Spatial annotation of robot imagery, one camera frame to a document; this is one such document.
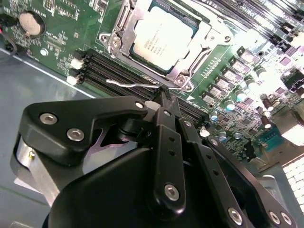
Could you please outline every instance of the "capacitor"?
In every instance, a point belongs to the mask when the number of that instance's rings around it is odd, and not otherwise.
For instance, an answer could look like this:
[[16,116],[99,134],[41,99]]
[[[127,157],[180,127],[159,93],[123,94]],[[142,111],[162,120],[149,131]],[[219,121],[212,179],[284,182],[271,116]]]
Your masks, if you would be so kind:
[[233,137],[235,139],[240,139],[242,137],[242,135],[240,133],[234,133]]
[[304,88],[303,87],[300,87],[296,93],[301,97],[301,98],[304,98]]
[[262,102],[267,111],[271,112],[274,109],[272,103],[267,98],[265,98]]
[[237,100],[240,102],[245,101],[245,99],[247,98],[247,95],[245,94],[244,90],[242,90],[242,89],[236,90],[235,95],[237,97]]
[[233,111],[236,108],[236,106],[232,100],[225,101],[225,106],[228,111]]
[[246,85],[248,89],[253,90],[257,88],[257,83],[253,78],[249,78],[246,80]]
[[267,71],[265,70],[265,68],[261,67],[258,68],[256,70],[256,75],[258,76],[258,78],[262,81],[264,81],[267,78]]
[[42,56],[48,56],[48,50],[46,50],[45,48],[42,48],[42,49],[40,50],[40,54],[41,54]]
[[222,142],[222,143],[224,143],[224,142],[226,142],[226,140],[227,140],[227,134],[226,134],[226,132],[225,131],[221,131],[221,132],[219,132],[218,133],[218,140],[220,141],[220,142]]
[[261,121],[262,121],[262,124],[265,127],[265,129],[271,128],[271,122],[269,121],[269,119],[267,118],[267,116],[263,115],[261,117]]
[[216,122],[218,120],[218,112],[217,111],[212,111],[210,113],[210,120],[213,122]]
[[272,103],[272,106],[275,108],[275,107],[278,107],[279,104],[281,104],[281,102],[280,102],[279,99],[277,99],[277,100],[275,100],[275,101]]

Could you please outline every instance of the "black metal bracket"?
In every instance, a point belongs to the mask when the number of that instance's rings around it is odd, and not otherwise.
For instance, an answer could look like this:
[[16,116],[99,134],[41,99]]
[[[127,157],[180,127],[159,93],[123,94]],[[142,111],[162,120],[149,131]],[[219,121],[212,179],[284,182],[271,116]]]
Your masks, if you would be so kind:
[[[206,183],[206,192],[210,194],[206,197],[212,199],[218,214],[217,223],[222,227],[295,228],[296,223],[291,215],[216,138],[210,137],[202,143],[193,123],[181,118],[177,98],[167,95],[165,90],[160,89],[153,107],[151,104],[146,106],[144,102],[131,96],[32,104],[23,112],[11,167],[17,175],[25,170],[29,178],[29,174],[37,166],[30,159],[24,159],[24,156],[20,159],[20,155],[27,155],[26,152],[32,153],[31,159],[35,159],[35,154],[38,158],[41,157],[43,169],[47,172],[48,167],[52,166],[46,162],[65,168],[81,165],[93,145],[98,149],[96,142],[99,135],[100,148],[135,141],[138,142],[138,149],[130,152],[135,157],[151,152],[151,171],[145,191],[146,204],[159,221],[179,220],[187,214],[187,207],[193,206],[193,203],[186,203],[187,181],[184,173],[184,163],[191,161],[190,166],[200,176],[197,181]],[[43,114],[52,114],[56,117],[56,122],[46,123],[41,119]],[[71,140],[68,135],[70,129],[81,130],[82,138]],[[22,145],[26,150],[18,146],[20,140],[23,140]],[[96,174],[101,174],[102,180],[107,182],[107,172],[115,176],[113,169],[127,161],[126,157],[121,161],[113,161],[113,165],[109,165],[111,168],[101,167],[100,171],[92,175],[87,174],[81,178],[77,176],[77,180],[70,178],[69,180],[74,180],[70,184],[68,181],[61,182],[57,189],[63,193],[59,193],[55,208],[61,205],[60,195],[71,191],[74,182],[80,182],[85,188],[86,180],[90,179],[90,184],[97,181],[94,177]],[[52,181],[58,180],[58,177],[53,177],[56,175],[54,169],[49,173]],[[28,183],[38,181],[37,175],[33,177],[34,181],[29,180]],[[51,217],[58,219],[55,212],[52,212]]]

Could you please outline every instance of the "cable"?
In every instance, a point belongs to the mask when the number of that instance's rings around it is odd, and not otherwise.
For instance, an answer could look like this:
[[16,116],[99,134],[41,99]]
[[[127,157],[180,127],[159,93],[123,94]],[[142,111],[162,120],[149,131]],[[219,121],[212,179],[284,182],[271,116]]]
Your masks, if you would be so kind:
[[10,60],[17,53],[18,48],[15,42],[13,41],[13,39],[7,33],[3,32],[2,29],[0,29],[0,34],[3,36],[5,40],[7,40],[13,46],[13,51],[10,53],[8,57],[0,58],[1,62],[6,62]]

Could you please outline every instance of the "ram slot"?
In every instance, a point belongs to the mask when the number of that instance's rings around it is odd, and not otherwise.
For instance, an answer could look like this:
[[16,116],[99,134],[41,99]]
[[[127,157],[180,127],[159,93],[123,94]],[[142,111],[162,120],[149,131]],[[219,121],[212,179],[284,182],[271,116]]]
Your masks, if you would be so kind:
[[[87,51],[85,65],[82,69],[83,81],[98,88],[110,96],[136,96],[142,100],[153,98],[155,89],[145,87],[125,88],[106,82],[107,79],[126,84],[150,84],[139,74],[98,54],[94,50]],[[198,123],[204,112],[179,98],[180,111],[183,117]]]
[[286,7],[286,4],[284,4],[282,1],[278,1],[278,0],[269,0],[269,2],[271,4],[273,4],[274,6],[278,7],[281,11],[283,11],[286,15],[289,15],[290,17],[292,17],[294,15],[294,11],[293,9],[288,9],[290,7]]

